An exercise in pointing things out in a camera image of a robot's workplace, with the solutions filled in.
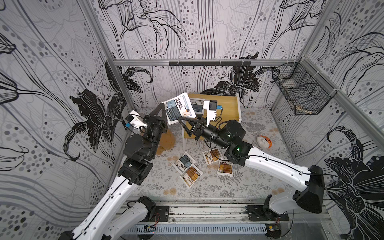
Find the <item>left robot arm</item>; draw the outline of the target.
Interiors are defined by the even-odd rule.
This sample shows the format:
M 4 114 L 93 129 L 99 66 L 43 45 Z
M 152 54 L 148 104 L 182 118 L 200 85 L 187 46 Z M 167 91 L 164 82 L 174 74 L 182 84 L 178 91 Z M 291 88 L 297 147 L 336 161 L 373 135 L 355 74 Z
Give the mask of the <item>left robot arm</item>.
M 119 217 L 116 216 L 131 193 L 149 175 L 162 134 L 168 130 L 164 104 L 143 117 L 142 134 L 130 135 L 123 150 L 126 159 L 108 191 L 85 220 L 71 231 L 61 233 L 61 240 L 117 240 L 127 230 L 151 219 L 156 203 L 149 197 L 140 197 L 135 204 Z

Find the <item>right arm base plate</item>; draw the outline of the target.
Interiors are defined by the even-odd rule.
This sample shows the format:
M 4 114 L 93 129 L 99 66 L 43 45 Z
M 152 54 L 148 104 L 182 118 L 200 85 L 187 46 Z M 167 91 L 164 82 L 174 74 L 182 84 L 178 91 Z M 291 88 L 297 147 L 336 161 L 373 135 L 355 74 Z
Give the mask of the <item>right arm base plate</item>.
M 260 221 L 288 221 L 289 216 L 288 213 L 284 214 L 276 214 L 269 208 L 269 202 L 273 195 L 268 195 L 265 199 L 263 205 L 247 205 L 246 213 L 248 214 L 248 218 L 251 222 L 260 222 Z

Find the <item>blue coffee bag three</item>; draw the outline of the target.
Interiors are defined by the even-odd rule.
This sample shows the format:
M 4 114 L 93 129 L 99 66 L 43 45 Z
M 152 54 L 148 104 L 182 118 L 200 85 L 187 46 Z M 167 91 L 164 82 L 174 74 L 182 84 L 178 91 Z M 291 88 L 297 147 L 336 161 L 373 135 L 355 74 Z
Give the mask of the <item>blue coffee bag three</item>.
M 192 166 L 192 164 L 195 163 L 196 161 L 191 157 L 191 155 L 184 153 L 176 162 L 172 164 L 172 166 L 180 175 L 182 175 Z

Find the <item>blue coffee bag one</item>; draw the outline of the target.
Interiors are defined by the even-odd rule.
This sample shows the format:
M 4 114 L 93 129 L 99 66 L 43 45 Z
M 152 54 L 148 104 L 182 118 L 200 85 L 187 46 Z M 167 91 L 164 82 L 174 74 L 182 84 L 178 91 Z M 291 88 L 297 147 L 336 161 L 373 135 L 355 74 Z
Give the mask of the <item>blue coffee bag one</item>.
M 198 98 L 190 98 L 190 101 L 196 115 L 203 115 L 205 113 L 204 103 L 209 101 Z

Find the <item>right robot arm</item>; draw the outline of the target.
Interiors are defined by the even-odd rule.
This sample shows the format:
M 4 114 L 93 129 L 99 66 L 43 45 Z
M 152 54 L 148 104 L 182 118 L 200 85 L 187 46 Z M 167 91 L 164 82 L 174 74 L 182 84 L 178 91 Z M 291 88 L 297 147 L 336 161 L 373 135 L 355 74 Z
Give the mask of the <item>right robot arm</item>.
M 204 138 L 225 150 L 225 159 L 265 172 L 289 184 L 292 188 L 278 195 L 269 195 L 263 206 L 265 216 L 278 216 L 285 212 L 302 209 L 320 214 L 323 209 L 325 181 L 323 170 L 312 165 L 302 167 L 271 156 L 243 140 L 246 131 L 236 120 L 225 122 L 224 127 L 208 124 L 205 118 L 179 117 L 178 122 L 189 136 Z

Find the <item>blue coffee bag two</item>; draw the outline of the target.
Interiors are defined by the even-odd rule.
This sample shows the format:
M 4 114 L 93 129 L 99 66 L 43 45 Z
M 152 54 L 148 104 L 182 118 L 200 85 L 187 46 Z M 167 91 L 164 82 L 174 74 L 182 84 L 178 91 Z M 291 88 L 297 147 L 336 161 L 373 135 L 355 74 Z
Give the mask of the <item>blue coffee bag two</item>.
M 164 101 L 168 124 L 178 122 L 179 117 L 195 118 L 196 113 L 192 107 L 191 100 L 187 93 L 182 93 L 177 97 Z

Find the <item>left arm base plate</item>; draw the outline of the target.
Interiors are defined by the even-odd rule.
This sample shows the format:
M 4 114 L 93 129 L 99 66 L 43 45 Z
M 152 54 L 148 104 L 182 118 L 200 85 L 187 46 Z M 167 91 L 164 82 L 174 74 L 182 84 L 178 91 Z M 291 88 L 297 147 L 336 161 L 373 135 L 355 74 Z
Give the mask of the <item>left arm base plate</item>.
M 148 210 L 146 217 L 142 222 L 148 223 L 165 223 L 169 220 L 170 207 L 157 205 L 147 196 L 140 197 L 138 203 L 142 203 Z

